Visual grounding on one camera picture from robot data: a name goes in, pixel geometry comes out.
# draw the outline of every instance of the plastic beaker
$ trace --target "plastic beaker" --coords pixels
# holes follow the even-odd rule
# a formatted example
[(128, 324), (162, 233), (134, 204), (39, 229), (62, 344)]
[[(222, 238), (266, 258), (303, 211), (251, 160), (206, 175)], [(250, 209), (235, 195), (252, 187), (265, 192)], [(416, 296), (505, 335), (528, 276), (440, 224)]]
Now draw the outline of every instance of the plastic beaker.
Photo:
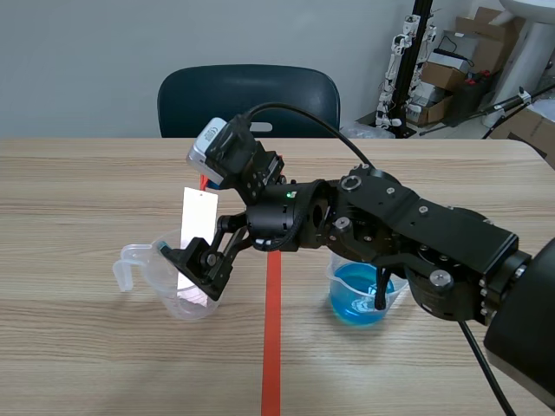
[(331, 306), (342, 321), (369, 325), (380, 321), (388, 312), (407, 281), (392, 275), (386, 290), (386, 308), (374, 308), (376, 269), (371, 264), (355, 263), (331, 253), (327, 269), (330, 279)]
[(181, 230), (169, 232), (151, 244), (131, 244), (121, 250), (121, 259), (112, 268), (120, 290), (133, 289), (132, 266), (139, 266), (147, 283), (176, 318), (193, 320), (213, 313), (219, 302), (210, 299), (160, 254), (162, 243), (180, 247)]

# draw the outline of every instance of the chair backrest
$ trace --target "chair backrest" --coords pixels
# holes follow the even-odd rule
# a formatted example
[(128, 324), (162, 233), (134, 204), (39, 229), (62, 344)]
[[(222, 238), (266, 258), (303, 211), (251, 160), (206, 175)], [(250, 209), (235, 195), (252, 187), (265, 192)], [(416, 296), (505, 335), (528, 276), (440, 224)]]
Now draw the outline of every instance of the chair backrest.
[[(158, 94), (162, 137), (196, 137), (208, 122), (230, 120), (251, 107), (278, 101), (300, 107), (339, 128), (336, 84), (314, 69), (276, 65), (216, 65), (186, 68), (169, 75)], [(264, 137), (330, 137), (312, 120), (286, 110), (268, 110), (253, 122), (272, 125)]]

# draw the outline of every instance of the white sink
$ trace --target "white sink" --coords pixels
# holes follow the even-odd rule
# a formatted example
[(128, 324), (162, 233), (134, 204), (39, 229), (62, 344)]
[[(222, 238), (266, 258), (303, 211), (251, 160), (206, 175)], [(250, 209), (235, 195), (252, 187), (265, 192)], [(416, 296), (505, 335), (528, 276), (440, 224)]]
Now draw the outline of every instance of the white sink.
[[(493, 102), (514, 97), (519, 87), (533, 93), (555, 49), (555, 0), (499, 1), (506, 11), (491, 24), (506, 23), (514, 16), (524, 17), (526, 24), (503, 70)], [(491, 127), (501, 115), (500, 111), (490, 114), (482, 122)]]
[(555, 24), (555, 0), (499, 0), (516, 16), (538, 23)]

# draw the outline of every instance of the measuring cup handle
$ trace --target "measuring cup handle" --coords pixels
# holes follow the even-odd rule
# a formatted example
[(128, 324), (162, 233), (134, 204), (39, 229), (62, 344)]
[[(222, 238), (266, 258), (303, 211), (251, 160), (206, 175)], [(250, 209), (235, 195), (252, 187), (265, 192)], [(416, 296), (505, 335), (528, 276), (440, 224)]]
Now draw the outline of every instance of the measuring cup handle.
[(151, 249), (151, 244), (131, 244), (121, 249), (121, 260), (118, 260), (112, 266), (115, 280), (120, 286), (120, 291), (128, 292), (133, 289), (133, 272), (131, 266), (144, 267), (144, 257)]

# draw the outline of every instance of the cardboard box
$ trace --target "cardboard box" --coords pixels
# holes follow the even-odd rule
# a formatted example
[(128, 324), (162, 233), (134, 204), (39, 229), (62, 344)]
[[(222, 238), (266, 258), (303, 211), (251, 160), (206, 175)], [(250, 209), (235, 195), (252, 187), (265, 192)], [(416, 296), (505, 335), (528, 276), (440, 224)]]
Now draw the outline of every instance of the cardboard box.
[(422, 71), (422, 81), (436, 87), (446, 89), (447, 91), (455, 91), (457, 87), (464, 82), (466, 76), (458, 69), (438, 65), (437, 63), (428, 62)]
[(418, 87), (416, 87), (412, 102), (422, 107), (430, 107), (444, 98), (445, 89), (428, 84), (427, 82), (420, 82)]
[(428, 58), (428, 63), (430, 62), (437, 63), (438, 65), (443, 65), (444, 67), (458, 69), (463, 74), (468, 74), (468, 70), (470, 69), (470, 64), (463, 59), (440, 55), (436, 54), (435, 52), (432, 52), (432, 54), (430, 54), (430, 57)]
[(440, 122), (447, 112), (449, 104), (451, 103), (451, 98), (452, 97), (447, 97), (431, 107), (422, 107), (420, 113), (407, 110), (407, 120), (418, 127), (429, 123)]
[(555, 169), (555, 122), (529, 108), (497, 127), (490, 137), (524, 141)]
[(465, 35), (464, 33), (445, 30), (443, 36), (442, 42), (438, 46), (439, 49), (454, 52), (467, 59), (472, 59), (474, 57), (474, 52), (476, 48), (478, 48), (478, 43), (480, 42), (480, 35), (476, 34)]
[(465, 35), (479, 35), (480, 39), (473, 54), (473, 72), (496, 73), (505, 66), (514, 45), (519, 40), (525, 20), (515, 18), (501, 26), (489, 24), (499, 13), (484, 7), (478, 8), (474, 19), (457, 17), (455, 30)]

